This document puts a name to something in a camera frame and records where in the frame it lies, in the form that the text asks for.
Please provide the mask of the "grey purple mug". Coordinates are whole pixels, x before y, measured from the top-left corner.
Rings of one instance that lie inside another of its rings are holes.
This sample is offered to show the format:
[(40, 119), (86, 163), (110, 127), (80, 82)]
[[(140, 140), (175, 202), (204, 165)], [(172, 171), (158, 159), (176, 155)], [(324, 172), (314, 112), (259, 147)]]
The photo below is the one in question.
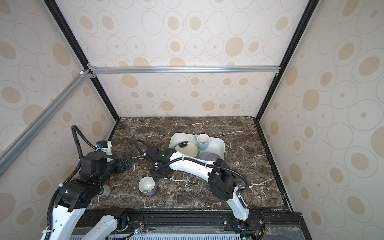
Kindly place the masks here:
[(138, 188), (139, 188), (139, 191), (147, 197), (154, 196), (157, 192), (156, 182), (150, 176), (141, 178), (139, 181)]

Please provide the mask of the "cream floral plate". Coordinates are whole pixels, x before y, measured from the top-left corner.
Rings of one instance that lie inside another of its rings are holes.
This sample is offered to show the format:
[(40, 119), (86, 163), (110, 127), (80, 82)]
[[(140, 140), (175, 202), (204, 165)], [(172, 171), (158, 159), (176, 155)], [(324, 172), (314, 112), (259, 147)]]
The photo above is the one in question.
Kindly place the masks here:
[(178, 143), (175, 146), (175, 150), (185, 156), (192, 157), (192, 158), (196, 158), (199, 155), (198, 147), (190, 141)]

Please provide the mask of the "light blue mug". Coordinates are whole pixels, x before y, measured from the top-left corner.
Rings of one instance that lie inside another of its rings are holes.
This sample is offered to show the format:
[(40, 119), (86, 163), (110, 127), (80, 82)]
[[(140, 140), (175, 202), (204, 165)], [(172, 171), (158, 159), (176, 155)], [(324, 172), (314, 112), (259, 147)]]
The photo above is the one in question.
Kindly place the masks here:
[(199, 135), (194, 135), (197, 144), (198, 144), (198, 149), (200, 151), (205, 151), (209, 144), (210, 144), (210, 137), (207, 134), (199, 134)]

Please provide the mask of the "lilac purple bowl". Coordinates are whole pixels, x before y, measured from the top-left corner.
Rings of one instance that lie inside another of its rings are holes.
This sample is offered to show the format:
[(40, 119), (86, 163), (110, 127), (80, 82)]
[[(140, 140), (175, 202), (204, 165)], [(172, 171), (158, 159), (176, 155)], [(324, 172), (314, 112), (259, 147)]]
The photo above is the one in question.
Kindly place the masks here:
[(221, 157), (215, 153), (209, 153), (204, 157), (205, 161), (214, 161), (215, 162), (217, 159), (221, 159)]

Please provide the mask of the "white plastic bin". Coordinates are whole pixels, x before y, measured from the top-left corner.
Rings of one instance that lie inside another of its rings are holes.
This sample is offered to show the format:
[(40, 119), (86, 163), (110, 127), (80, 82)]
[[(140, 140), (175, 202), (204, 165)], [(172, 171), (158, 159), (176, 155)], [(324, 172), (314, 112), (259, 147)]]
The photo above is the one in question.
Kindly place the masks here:
[[(190, 141), (198, 146), (197, 141), (192, 134), (185, 133), (176, 133), (172, 136), (169, 148), (175, 149), (175, 146), (180, 142)], [(225, 142), (219, 138), (210, 137), (210, 144), (205, 151), (199, 150), (199, 155), (196, 157), (197, 159), (204, 160), (204, 157), (209, 153), (218, 154), (221, 159), (224, 159), (225, 156)]]

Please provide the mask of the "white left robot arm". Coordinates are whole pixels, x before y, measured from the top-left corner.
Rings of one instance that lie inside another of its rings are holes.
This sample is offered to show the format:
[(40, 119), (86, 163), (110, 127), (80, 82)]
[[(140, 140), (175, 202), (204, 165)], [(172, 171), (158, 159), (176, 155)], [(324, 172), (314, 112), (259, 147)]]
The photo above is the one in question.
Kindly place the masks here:
[(67, 240), (89, 207), (92, 199), (102, 194), (103, 188), (114, 175), (122, 174), (132, 167), (132, 155), (121, 159), (112, 158), (103, 151), (94, 151), (82, 156), (74, 173), (55, 191), (47, 211), (47, 228), (43, 240)]

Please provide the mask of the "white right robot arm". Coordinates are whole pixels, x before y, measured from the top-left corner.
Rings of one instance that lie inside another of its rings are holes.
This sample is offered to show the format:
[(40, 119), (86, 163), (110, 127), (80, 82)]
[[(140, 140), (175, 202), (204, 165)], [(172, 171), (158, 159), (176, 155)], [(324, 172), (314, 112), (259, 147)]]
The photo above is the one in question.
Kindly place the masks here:
[(149, 147), (141, 154), (153, 165), (151, 171), (155, 178), (163, 178), (172, 171), (197, 176), (209, 184), (210, 191), (216, 198), (227, 202), (237, 220), (248, 220), (250, 210), (241, 193), (249, 189), (249, 182), (243, 175), (230, 169), (224, 160), (204, 161), (171, 148), (161, 151), (156, 147)]

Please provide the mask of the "green drink can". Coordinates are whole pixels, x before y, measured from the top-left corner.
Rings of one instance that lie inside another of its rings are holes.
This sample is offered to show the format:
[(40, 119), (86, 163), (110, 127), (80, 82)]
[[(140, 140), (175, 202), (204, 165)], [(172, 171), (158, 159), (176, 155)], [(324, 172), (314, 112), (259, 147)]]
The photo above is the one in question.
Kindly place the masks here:
[(99, 197), (102, 199), (107, 198), (110, 196), (111, 191), (112, 190), (108, 185), (104, 185), (99, 192)]

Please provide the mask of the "left diagonal aluminium bar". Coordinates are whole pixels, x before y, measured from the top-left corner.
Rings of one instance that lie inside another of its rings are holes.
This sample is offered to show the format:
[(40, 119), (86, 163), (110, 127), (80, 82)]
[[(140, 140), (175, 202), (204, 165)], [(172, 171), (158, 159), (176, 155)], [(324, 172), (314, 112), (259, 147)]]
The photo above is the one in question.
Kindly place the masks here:
[(1, 175), (9, 169), (25, 148), (90, 76), (90, 70), (83, 70), (1, 154)]

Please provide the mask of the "horizontal aluminium frame bar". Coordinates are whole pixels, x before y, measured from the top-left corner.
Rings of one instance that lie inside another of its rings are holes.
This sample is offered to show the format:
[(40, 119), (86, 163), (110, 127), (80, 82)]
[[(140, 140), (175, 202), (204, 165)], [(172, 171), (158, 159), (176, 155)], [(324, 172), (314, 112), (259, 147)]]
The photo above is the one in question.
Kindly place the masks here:
[(279, 66), (92, 67), (95, 74), (278, 73)]

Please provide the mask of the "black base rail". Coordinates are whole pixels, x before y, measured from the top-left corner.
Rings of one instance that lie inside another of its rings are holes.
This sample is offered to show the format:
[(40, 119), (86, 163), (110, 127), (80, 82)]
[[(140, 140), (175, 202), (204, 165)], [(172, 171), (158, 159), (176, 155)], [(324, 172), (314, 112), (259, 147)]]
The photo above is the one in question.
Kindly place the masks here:
[(230, 210), (126, 209), (125, 230), (106, 240), (310, 240), (304, 217), (282, 209), (252, 210), (251, 224), (241, 228)]

